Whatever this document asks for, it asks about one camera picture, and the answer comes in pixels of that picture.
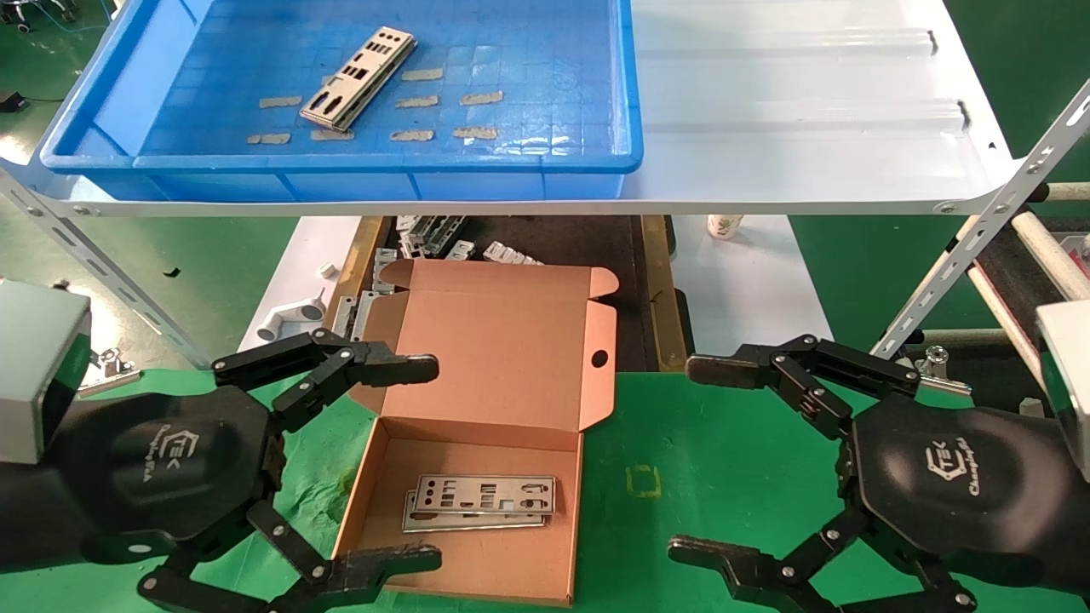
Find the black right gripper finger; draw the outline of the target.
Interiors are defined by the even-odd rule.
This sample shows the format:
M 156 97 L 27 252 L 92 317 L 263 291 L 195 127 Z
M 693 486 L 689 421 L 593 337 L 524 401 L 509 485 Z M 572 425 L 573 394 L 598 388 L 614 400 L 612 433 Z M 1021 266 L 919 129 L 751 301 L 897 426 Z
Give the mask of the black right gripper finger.
M 706 387 L 768 388 L 825 438 L 847 438 L 852 426 L 852 408 L 826 384 L 876 399 L 911 398 L 920 385 L 915 369 L 812 335 L 778 346 L 743 344 L 727 357 L 692 354 L 686 376 Z

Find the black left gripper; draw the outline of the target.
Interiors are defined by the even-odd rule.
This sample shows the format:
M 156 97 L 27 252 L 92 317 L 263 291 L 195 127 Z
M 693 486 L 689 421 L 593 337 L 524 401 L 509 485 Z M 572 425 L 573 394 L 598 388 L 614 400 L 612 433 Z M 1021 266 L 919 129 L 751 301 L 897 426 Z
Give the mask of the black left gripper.
M 283 431 L 306 426 L 354 387 L 433 381 L 436 357 L 316 329 L 218 358 L 213 372 L 221 388 L 202 395 L 72 404 L 40 462 L 3 462 L 4 573 L 168 555 L 137 587 L 161 610 L 328 612 L 377 601 L 393 576 L 439 569 L 438 546 L 323 558 L 270 503 L 284 470 Z M 272 414 L 247 393 L 292 377 Z M 194 581 L 199 561 L 219 558 L 252 532 L 295 568 L 283 594 L 261 600 Z

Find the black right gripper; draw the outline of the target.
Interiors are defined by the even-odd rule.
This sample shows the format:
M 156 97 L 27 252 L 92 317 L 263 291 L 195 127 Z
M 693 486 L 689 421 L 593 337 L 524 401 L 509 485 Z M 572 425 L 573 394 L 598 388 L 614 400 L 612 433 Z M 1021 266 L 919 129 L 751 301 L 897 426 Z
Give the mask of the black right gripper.
M 841 510 L 786 558 L 685 534 L 669 558 L 777 612 L 974 612 L 947 570 L 1015 588 L 1089 585 L 1087 482 L 1055 421 L 892 396 L 856 416 L 841 458 L 855 476 L 846 496 L 864 512 Z M 840 605 L 818 593 L 813 576 L 860 536 L 921 589 Z

